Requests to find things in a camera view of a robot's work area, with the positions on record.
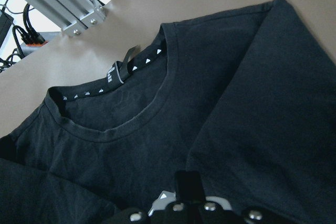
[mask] t-shirt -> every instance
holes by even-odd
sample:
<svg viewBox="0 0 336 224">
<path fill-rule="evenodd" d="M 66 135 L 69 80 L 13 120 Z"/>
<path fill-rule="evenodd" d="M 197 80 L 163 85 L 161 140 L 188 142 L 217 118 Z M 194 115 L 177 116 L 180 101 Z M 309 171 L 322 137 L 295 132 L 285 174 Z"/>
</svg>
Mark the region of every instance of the t-shirt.
<svg viewBox="0 0 336 224">
<path fill-rule="evenodd" d="M 286 0 L 162 24 L 118 66 L 0 139 L 1 223 L 149 210 L 184 169 L 237 213 L 336 222 L 336 68 Z"/>
</svg>

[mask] neckline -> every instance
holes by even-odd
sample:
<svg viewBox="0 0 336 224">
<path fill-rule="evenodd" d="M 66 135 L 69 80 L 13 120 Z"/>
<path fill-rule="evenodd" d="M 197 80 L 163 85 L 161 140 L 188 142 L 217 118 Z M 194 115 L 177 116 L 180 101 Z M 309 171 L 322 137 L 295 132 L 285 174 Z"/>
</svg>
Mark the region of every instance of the neckline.
<svg viewBox="0 0 336 224">
<path fill-rule="evenodd" d="M 143 125 L 147 124 L 150 119 L 152 119 L 161 107 L 165 104 L 167 97 L 170 93 L 170 89 L 173 85 L 177 65 L 178 65 L 178 53 L 177 53 L 177 39 L 174 30 L 174 23 L 170 24 L 162 24 L 154 39 L 153 43 L 151 43 L 148 47 L 146 47 L 141 54 L 148 54 L 154 48 L 157 47 L 158 40 L 164 39 L 166 42 L 166 50 L 167 50 L 167 61 L 166 61 L 166 76 L 157 90 L 153 100 L 136 116 L 131 118 L 130 120 L 113 127 L 111 129 L 105 131 L 99 131 L 95 129 L 90 129 L 87 127 L 83 127 L 79 124 L 76 124 L 70 118 L 64 117 L 60 113 L 60 104 L 57 103 L 57 98 L 55 95 L 55 91 L 61 91 L 61 93 L 66 92 L 67 90 L 83 90 L 84 87 L 95 87 L 96 89 L 100 89 L 100 86 L 106 82 L 106 78 L 99 79 L 96 81 L 84 83 L 77 86 L 67 86 L 67 87 L 51 87 L 48 89 L 47 95 L 44 99 L 44 104 L 48 108 L 51 116 L 54 118 L 56 123 L 69 132 L 70 134 L 88 141 L 88 142 L 112 142 L 122 138 L 126 135 L 131 134 L 132 132 L 140 129 Z"/>
</svg>

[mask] raglan shirt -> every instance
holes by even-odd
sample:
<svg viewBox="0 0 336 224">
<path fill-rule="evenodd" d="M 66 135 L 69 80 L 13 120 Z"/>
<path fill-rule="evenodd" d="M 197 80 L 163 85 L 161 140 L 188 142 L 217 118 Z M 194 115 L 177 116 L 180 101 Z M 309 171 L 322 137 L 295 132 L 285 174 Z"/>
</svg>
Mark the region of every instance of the raglan shirt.
<svg viewBox="0 0 336 224">
<path fill-rule="evenodd" d="M 336 221 L 336 68 L 286 0 L 162 24 L 131 70 L 50 88 L 0 139 L 2 223 L 149 210 L 182 169 L 237 213 Z"/>
</svg>

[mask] screw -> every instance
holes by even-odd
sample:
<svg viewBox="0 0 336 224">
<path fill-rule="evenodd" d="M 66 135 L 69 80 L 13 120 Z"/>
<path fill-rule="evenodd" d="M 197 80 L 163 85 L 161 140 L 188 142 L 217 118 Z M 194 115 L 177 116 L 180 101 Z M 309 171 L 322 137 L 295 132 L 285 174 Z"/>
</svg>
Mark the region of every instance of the screw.
<svg viewBox="0 0 336 224">
<path fill-rule="evenodd" d="M 76 29 L 76 30 L 73 31 L 73 34 L 74 35 L 80 35 L 80 31 L 78 29 Z"/>
<path fill-rule="evenodd" d="M 204 204 L 204 209 L 207 211 L 215 211 L 216 210 L 216 204 L 213 202 L 207 202 Z"/>
<path fill-rule="evenodd" d="M 178 211 L 178 212 L 182 211 L 183 208 L 184 208 L 184 204 L 183 204 L 183 203 L 175 204 L 175 205 L 173 206 L 173 210 L 174 210 L 174 211 Z"/>
<path fill-rule="evenodd" d="M 261 220 L 263 217 L 263 215 L 261 214 L 261 212 L 257 211 L 257 210 L 251 210 L 248 213 L 248 216 L 250 217 L 250 219 L 252 220 Z"/>
<path fill-rule="evenodd" d="M 131 221 L 138 221 L 141 220 L 141 212 L 136 212 L 130 216 Z"/>
</svg>

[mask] metal bolt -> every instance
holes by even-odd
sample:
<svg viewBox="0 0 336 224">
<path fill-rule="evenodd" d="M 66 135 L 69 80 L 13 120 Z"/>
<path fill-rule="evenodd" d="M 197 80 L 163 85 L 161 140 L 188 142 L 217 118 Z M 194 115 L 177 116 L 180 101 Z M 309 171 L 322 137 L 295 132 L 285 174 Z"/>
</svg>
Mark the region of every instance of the metal bolt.
<svg viewBox="0 0 336 224">
<path fill-rule="evenodd" d="M 78 29 L 76 29 L 76 30 L 73 31 L 73 34 L 74 35 L 80 35 L 80 31 Z"/>
<path fill-rule="evenodd" d="M 178 212 L 182 211 L 183 208 L 184 208 L 184 204 L 183 204 L 183 203 L 175 204 L 175 205 L 173 206 L 173 210 L 174 210 L 174 211 L 178 211 Z"/>
<path fill-rule="evenodd" d="M 207 202 L 204 204 L 204 209 L 207 211 L 215 211 L 216 210 L 216 204 L 213 202 Z"/>
<path fill-rule="evenodd" d="M 134 213 L 134 214 L 131 214 L 131 216 L 130 216 L 130 220 L 131 221 L 138 221 L 138 220 L 141 220 L 141 212 L 136 212 L 136 213 Z"/>
<path fill-rule="evenodd" d="M 250 219 L 252 220 L 261 220 L 263 217 L 263 215 L 261 214 L 261 212 L 257 211 L 257 210 L 251 210 L 248 213 L 248 216 L 250 217 Z"/>
</svg>

